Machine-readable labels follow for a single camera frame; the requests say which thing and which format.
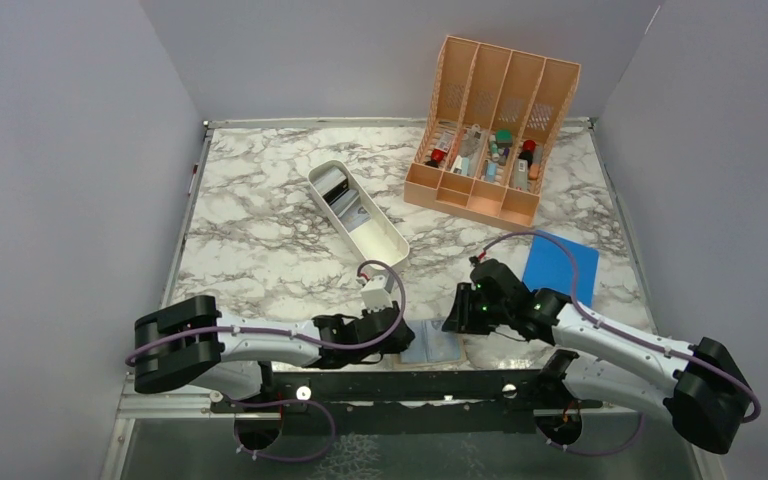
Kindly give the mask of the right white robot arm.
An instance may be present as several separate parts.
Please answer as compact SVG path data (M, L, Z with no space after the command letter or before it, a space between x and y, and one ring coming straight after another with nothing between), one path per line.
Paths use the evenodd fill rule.
M491 259L457 285L442 328L488 335L500 326L555 347L536 383L552 407L593 400L667 419L684 440L719 455L729 452L754 409L748 382L722 343L671 340L623 325L567 294L530 290Z

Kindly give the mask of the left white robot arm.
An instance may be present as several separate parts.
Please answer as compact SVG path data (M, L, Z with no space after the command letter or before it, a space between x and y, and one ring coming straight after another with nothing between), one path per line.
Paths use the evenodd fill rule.
M274 397L265 372L269 362L335 370L371 355L401 353L414 338L397 302L358 317L318 315L284 323L224 316L214 297L199 295L138 319L126 363L141 394L193 385L258 411Z

